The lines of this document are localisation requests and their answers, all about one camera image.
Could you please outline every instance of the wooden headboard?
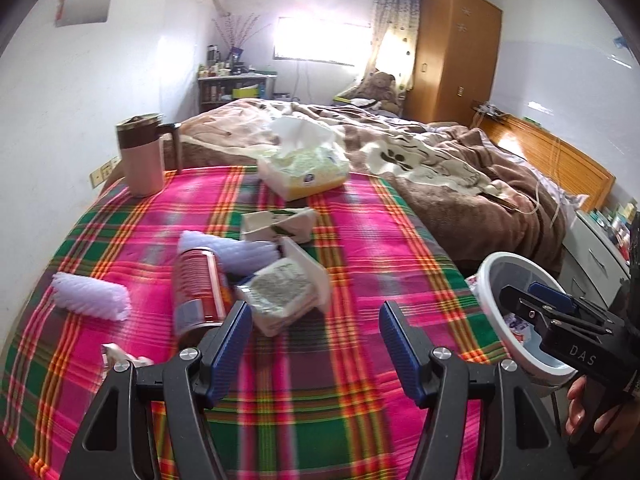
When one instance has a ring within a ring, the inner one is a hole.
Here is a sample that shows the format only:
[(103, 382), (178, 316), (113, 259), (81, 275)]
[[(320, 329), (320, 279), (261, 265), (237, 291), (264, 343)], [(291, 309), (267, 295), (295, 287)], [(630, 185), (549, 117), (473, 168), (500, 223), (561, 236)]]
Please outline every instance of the wooden headboard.
[(480, 128), (496, 146), (523, 156), (568, 192), (589, 195), (584, 211), (600, 208), (616, 180), (590, 156), (527, 121), (506, 116), (501, 124), (484, 118)]

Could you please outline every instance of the white trash can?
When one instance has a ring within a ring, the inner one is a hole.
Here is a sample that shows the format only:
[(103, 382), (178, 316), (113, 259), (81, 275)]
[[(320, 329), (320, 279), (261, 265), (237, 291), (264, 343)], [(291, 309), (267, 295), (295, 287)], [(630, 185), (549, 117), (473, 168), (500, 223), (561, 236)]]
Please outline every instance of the white trash can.
[(476, 275), (475, 295), (495, 333), (507, 347), (511, 358), (521, 366), (540, 397), (561, 388), (575, 374), (575, 369), (551, 357), (540, 349), (542, 338), (531, 328), (531, 338), (520, 343), (502, 318), (497, 302), (504, 286), (513, 285), (527, 291), (533, 282), (543, 283), (564, 292), (548, 272), (530, 260), (513, 253), (494, 253), (488, 256)]

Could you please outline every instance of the drawer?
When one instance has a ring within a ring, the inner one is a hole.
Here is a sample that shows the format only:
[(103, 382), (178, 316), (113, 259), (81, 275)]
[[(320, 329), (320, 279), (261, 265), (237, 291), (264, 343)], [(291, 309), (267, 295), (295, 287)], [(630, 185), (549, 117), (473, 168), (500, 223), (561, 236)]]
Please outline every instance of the drawer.
[(563, 242), (609, 306), (618, 293), (624, 270), (602, 241), (580, 218)]
[(580, 264), (575, 261), (575, 258), (571, 256), (569, 251), (564, 253), (558, 283), (560, 283), (560, 286), (564, 288), (567, 294), (571, 294), (574, 298), (585, 298), (602, 308), (609, 307), (598, 293), (598, 289), (591, 283), (589, 277), (582, 270)]

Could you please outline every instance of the curtain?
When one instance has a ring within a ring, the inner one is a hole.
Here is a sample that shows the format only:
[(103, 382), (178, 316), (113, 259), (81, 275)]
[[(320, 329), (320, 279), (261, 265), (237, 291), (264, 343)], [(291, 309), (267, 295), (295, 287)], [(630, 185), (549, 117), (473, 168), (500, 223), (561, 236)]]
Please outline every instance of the curtain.
[(415, 45), (420, 23), (420, 0), (374, 0), (371, 56), (365, 77), (376, 70), (396, 78), (404, 96), (413, 85)]

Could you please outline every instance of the blue gripper pad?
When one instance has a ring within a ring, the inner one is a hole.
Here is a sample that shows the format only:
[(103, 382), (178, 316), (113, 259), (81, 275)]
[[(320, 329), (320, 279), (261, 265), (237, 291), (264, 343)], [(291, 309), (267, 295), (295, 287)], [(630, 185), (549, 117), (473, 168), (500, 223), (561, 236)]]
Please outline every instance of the blue gripper pad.
[(404, 394), (419, 408), (426, 407), (423, 371), (429, 365), (433, 344), (423, 330), (406, 322), (394, 301), (385, 301), (380, 307), (378, 324)]
[(529, 285), (527, 292), (538, 298), (540, 301), (552, 306), (558, 312), (563, 314), (575, 314), (575, 306), (571, 296), (543, 285), (542, 283), (533, 282)]
[[(218, 330), (225, 330), (225, 324)], [(245, 303), (232, 321), (231, 326), (222, 333), (223, 340), (220, 342), (218, 352), (213, 359), (210, 384), (204, 395), (209, 406), (216, 405), (229, 393), (231, 381), (238, 373), (240, 359), (252, 329), (251, 307)]]

